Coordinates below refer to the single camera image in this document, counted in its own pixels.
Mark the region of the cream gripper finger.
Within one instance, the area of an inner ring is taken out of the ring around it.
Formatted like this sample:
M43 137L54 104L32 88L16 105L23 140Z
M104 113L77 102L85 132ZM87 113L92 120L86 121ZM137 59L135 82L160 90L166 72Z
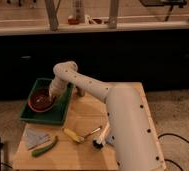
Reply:
M54 101L56 96L54 94L49 93L49 100Z

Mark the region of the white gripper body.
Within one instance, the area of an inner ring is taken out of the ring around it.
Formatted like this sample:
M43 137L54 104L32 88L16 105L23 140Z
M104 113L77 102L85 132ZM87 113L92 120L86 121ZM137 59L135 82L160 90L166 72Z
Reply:
M67 82L55 77L49 85L49 93L54 94L56 97L61 96L67 87Z

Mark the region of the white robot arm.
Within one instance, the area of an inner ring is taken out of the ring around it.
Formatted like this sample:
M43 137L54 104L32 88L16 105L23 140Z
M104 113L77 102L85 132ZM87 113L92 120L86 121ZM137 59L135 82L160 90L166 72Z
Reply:
M74 61L58 63L49 86L60 96L68 83L87 91L106 105L119 171L164 171L165 163L152 118L132 86L108 83L82 75Z

